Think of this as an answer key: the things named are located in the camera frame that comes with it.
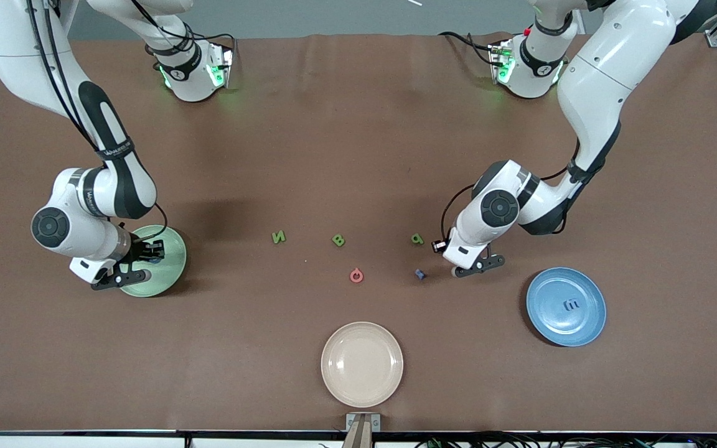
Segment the green plate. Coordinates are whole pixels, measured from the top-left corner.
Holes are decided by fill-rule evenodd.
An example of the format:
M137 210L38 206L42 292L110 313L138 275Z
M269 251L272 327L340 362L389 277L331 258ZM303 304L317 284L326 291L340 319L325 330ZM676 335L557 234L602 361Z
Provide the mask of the green plate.
M132 233L142 238L153 235L161 229L162 226L145 226ZM165 258L157 264L148 261L134 262L131 265L131 269L145 269L151 272L151 278L142 283L123 286L120 289L121 291L134 297L154 297L170 289L182 277L184 266L187 264L187 246L185 246L182 236L176 230L168 227L157 238L151 238L147 241L154 242L156 240L162 240L165 243Z

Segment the brown table surface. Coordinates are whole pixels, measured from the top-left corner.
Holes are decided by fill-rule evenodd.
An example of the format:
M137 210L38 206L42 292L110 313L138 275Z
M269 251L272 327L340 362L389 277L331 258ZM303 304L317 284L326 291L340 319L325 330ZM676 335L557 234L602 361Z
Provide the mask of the brown table surface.
M0 84L0 430L339 428L350 408L322 383L322 346L369 320L405 357L373 409L387 430L717 431L717 49L702 38L632 94L566 231L515 228L496 244L507 264L463 280L410 236L438 238L446 201L492 162L566 164L554 91L515 98L444 37L312 36L241 42L233 90L184 104L142 43L74 49L189 264L137 299L92 292L32 241L55 175L97 159ZM558 348L527 323L527 284L552 266L605 293L594 343Z

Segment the wire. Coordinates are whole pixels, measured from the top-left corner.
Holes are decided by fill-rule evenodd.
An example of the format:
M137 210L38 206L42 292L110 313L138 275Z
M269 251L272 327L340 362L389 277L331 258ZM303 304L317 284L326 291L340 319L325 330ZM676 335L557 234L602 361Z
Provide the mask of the wire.
M563 219L561 219L561 221L560 221L560 229L552 232L552 235L558 235L559 233L562 233L563 230L566 229L566 218L568 217L568 215L569 215L569 210L563 210Z
M452 206L452 203L455 202L456 199L458 199L458 196L461 196L464 191L469 190L470 188L474 187L475 184L467 185L464 188L461 188L461 191L455 194L455 196L452 196L452 199L450 199L450 202L447 202L447 207L444 208L444 212L441 212L441 239L442 241L447 240L447 236L444 234L444 217L447 216L447 210L450 209L450 206Z
M577 159L577 153L579 153L579 152L580 152L580 139L577 140L577 146L574 147L574 155L571 156L572 161L573 161L574 159ZM541 180L554 179L554 178L560 176L561 174L565 173L566 170L568 170L568 169L569 169L569 167L568 167L568 165L567 165L566 167L563 167L563 170L558 171L558 172L555 173L554 175L543 177L543 178L541 178Z
M483 54L481 54L480 51L481 49L489 51L489 45L495 45L501 42L505 42L508 39L495 40L495 42L489 42L487 45L478 45L475 43L475 40L472 39L472 34L467 34L466 37L463 37L461 36L461 34L453 33L452 31L444 31L444 33L440 33L439 36L455 37L466 45L471 46L472 49L475 50L475 54L477 54L477 56L480 57L483 62L488 63L489 65L494 65L495 67L503 66L503 64L500 62L493 62L492 60L486 59L485 57L483 57Z
M477 49L489 49L489 45L495 45L501 42L505 42L508 39L502 39L502 40L495 40L495 42L489 42L487 45L479 45L474 42L470 42L470 40L467 40L466 37L461 36L461 34L453 33L452 31L444 31L444 33L439 33L439 36L447 36L447 37L455 37L456 39L460 40L461 42L465 43L466 45L472 45Z
M488 63L489 65L493 65L495 67L502 67L504 64L502 62L493 62L493 60L486 59L483 57L482 54L480 54L480 49L477 48L477 45L475 45L475 41L472 40L472 34L467 33L466 38L469 39L470 45L472 45L472 49L475 50L475 54L480 57L483 62Z
M88 135L87 131L85 131L85 128L82 128L82 125L76 122L76 120L71 114L71 111L68 109L68 105L65 104L65 100L60 93L60 88L57 87L57 81L54 79L54 75L52 75L51 65L49 65L49 59L46 55L46 49L43 46L43 40L40 39L40 31L38 31L37 18L35 17L35 12L37 12L37 9L35 9L32 0L26 0L26 4L29 10L29 22L31 22L32 25L32 34L34 34L35 42L37 42L37 47L40 51L40 59L43 61L43 68L46 71L46 76L48 76L49 82L51 82L52 88L54 89L54 94L57 96L57 100L60 102L60 105L62 105L65 114L67 114L68 119L71 120L71 123L74 125L77 131L79 131L79 133L82 134L83 137L85 137L85 140L87 140L92 147L98 149L90 139L90 136Z
M54 62L57 63L57 73L60 74L60 79L62 80L63 88L65 89L65 94L68 96L68 102L71 104L71 109L73 110L73 115L77 119L77 128L81 129L82 131L85 130L85 128L82 125L82 119L79 117L79 111L77 110L77 105L74 104L73 96L71 96L71 89L68 87L68 79L65 77L65 72L62 69L62 63L60 63L60 55L57 52L57 41L54 40L54 27L51 23L51 12L48 9L44 9L45 12L45 19L46 19L46 28L48 28L49 31L49 43L51 43L52 46L52 56L54 56ZM93 147L94 150L99 150L96 144L92 141L90 136L88 135L87 131L84 131L82 133L82 136L85 137L86 140L88 140L89 144Z
M190 48L192 48L192 46L190 46L190 48L187 48L187 49L183 49L183 48L179 47L179 45L183 45L188 40L209 40L209 39L217 39L219 37L229 37L232 42L231 45L233 47L237 46L237 40L231 34L221 33L221 34L215 34L213 36L204 36L203 34L195 33L194 31L192 31L192 29L190 28L189 25L187 25L187 23L184 24L184 28L187 29L187 33L190 34L190 36L179 36L179 34L171 33L171 31L168 31L167 29L162 28L162 26L159 26L159 24L156 22L156 20L154 20L154 18L151 17L150 14L148 14L148 11L146 11L146 9L143 8L143 5L140 5L140 3L137 0L131 0L131 3L134 5L135 8L137 8L137 11L139 11L140 14L142 14L143 17L145 17L145 20L147 20L148 23L151 23L151 25L156 26L156 28L159 29L159 31L161 31L163 34L167 34L168 36L177 37L179 39L182 39L182 42L179 42L178 44L173 45L170 42L170 40L168 40L167 37L165 37L165 40L167 40L167 43L169 45L171 45L177 51L180 51L180 52L188 51Z
M153 235L149 235L148 237L138 238L135 242L143 242L152 238L157 238L159 237L159 235L162 235L162 232L165 232L165 229L167 229L167 215L165 214L165 210L163 210L162 207L160 207L159 204L157 204L156 202L154 202L154 207L157 207L159 213L162 213L162 220L164 221L162 224L162 229L159 229L159 232L154 233Z

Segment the plate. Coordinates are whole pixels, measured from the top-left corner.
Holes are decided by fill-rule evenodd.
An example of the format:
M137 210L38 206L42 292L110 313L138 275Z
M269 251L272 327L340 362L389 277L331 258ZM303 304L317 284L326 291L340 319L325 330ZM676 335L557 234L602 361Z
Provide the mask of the plate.
M557 267L541 272L530 283L527 315L548 340L579 347L601 334L607 309L599 287L587 275Z
M336 399L353 408L370 408L389 399L400 385L403 353L387 329L354 322L328 338L321 372Z
M162 226L145 226L132 233L143 238L153 235L161 229ZM148 261L135 261L132 263L131 269L147 269L151 272L151 278L142 283L123 286L120 289L121 291L132 297L154 297L170 289L182 277L184 266L187 264L187 246L185 246L182 236L176 230L167 227L156 238L151 238L147 241L154 242L156 240L162 240L165 246L165 258L156 264Z

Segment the black joint cap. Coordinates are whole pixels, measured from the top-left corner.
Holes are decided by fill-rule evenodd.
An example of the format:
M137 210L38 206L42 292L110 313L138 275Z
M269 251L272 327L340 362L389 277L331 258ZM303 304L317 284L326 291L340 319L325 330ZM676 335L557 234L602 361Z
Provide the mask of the black joint cap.
M53 249L68 237L68 215L55 207L46 207L32 219L32 235L42 246Z
M506 190L492 190L481 201L480 213L489 226L505 227L516 220L518 201Z

